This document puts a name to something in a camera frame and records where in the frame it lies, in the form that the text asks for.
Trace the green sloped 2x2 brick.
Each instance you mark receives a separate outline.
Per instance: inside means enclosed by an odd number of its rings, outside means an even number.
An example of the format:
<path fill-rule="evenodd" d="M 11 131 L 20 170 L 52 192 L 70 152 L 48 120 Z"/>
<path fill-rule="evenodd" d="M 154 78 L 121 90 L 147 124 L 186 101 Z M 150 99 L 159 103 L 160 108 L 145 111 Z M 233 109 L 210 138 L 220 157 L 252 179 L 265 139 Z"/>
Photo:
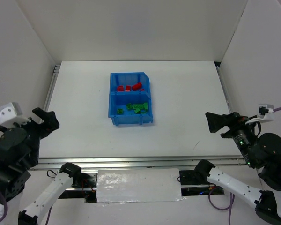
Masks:
<path fill-rule="evenodd" d="M 133 105 L 132 104 L 127 104 L 126 107 L 127 107 L 128 110 L 132 110 L 133 109 Z"/>

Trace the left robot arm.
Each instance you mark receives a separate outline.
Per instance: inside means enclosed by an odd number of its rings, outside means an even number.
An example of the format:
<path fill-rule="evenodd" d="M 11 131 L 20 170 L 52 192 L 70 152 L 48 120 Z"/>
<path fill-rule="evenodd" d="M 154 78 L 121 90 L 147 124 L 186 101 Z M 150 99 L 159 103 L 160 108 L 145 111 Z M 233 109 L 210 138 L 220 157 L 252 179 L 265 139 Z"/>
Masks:
<path fill-rule="evenodd" d="M 19 211 L 29 169 L 39 161 L 40 141 L 59 129 L 55 112 L 32 111 L 42 122 L 23 116 L 14 103 L 0 108 L 0 225 L 39 225 L 61 194 L 82 183 L 81 168 L 65 163 L 51 184 L 27 208 Z"/>

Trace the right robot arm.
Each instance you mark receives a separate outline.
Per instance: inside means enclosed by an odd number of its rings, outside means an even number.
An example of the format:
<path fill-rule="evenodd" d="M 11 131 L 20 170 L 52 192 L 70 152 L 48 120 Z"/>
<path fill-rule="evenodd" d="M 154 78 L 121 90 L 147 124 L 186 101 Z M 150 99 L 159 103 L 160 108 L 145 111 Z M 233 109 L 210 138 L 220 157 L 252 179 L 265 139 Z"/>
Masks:
<path fill-rule="evenodd" d="M 223 139 L 232 139 L 239 149 L 246 165 L 259 170 L 258 176 L 270 190 L 262 190 L 245 184 L 211 162 L 203 159 L 194 171 L 199 181 L 220 186 L 245 201 L 255 210 L 256 215 L 272 225 L 281 225 L 281 138 L 273 133 L 255 134 L 255 126 L 270 121 L 267 115 L 253 117 L 231 114 L 205 114 L 210 133 L 223 127 L 228 131 L 221 134 Z"/>

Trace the green 2x2 stack brick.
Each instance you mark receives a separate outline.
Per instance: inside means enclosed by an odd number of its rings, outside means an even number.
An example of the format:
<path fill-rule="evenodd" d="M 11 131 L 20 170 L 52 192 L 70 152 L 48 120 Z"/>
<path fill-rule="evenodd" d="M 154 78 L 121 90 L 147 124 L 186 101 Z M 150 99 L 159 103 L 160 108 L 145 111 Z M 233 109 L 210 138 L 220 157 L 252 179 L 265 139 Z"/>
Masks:
<path fill-rule="evenodd" d="M 123 114 L 123 109 L 122 108 L 118 108 L 117 109 L 117 114 Z"/>

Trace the green 2x4 plate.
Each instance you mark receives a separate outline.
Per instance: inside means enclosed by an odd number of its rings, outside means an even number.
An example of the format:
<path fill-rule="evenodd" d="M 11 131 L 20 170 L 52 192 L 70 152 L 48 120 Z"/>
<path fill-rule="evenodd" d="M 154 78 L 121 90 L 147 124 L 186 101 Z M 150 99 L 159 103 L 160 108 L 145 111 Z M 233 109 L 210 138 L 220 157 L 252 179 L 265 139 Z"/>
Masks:
<path fill-rule="evenodd" d="M 133 104 L 133 109 L 144 109 L 144 105 L 142 105 L 142 104 Z"/>

